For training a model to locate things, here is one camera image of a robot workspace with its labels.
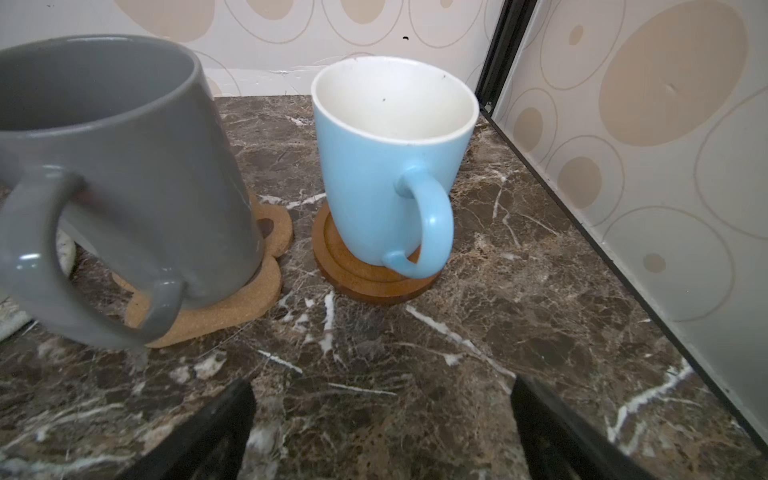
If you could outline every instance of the light blue mug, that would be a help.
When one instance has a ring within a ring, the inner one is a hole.
[[[328,204],[349,251],[411,278],[439,272],[453,245],[447,192],[477,122],[475,95],[431,65],[358,57],[323,69],[312,100]]]

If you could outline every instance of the patterned wall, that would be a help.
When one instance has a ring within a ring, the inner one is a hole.
[[[768,2],[541,0],[495,120],[768,439]]]
[[[309,94],[353,55],[415,58],[475,88],[503,0],[3,0],[0,48],[130,33],[185,44],[215,95]]]

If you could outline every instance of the marble countertop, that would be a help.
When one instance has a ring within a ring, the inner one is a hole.
[[[323,182],[309,98],[217,104],[246,185],[293,218],[279,304],[164,349],[109,352],[22,329],[0,343],[0,478],[110,478],[241,376],[259,404],[241,478],[529,478],[513,372],[553,386],[659,478],[768,478],[765,458],[485,120],[451,192],[455,243],[440,279],[375,307],[335,293],[313,258]],[[79,248],[72,280],[122,317],[128,294]]]

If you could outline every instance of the mug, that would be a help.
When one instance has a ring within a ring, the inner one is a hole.
[[[54,333],[106,348],[163,336],[180,308],[236,292],[263,239],[190,50],[128,35],[0,51],[0,283]],[[151,296],[140,328],[108,319],[58,268],[58,226]]]
[[[447,192],[478,119],[472,91],[419,61],[356,57],[324,68],[312,100],[328,205],[346,247],[411,278],[439,272],[453,245]]]

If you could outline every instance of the flower-shaped cork coaster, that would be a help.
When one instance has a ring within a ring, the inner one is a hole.
[[[293,239],[293,224],[285,207],[261,205],[251,194],[253,219],[264,235],[264,257],[256,278],[231,296],[200,310],[181,310],[168,333],[147,346],[161,348],[207,335],[262,316],[280,298],[283,278],[276,257],[283,255]],[[126,283],[115,273],[118,285],[134,293],[125,312],[125,324],[137,327],[149,310],[150,299]]]
[[[379,305],[395,305],[415,298],[432,286],[439,273],[415,279],[400,275],[385,266],[359,260],[344,245],[331,210],[325,203],[312,225],[312,249],[315,261],[328,283],[354,299]],[[419,250],[409,257],[415,262]]]

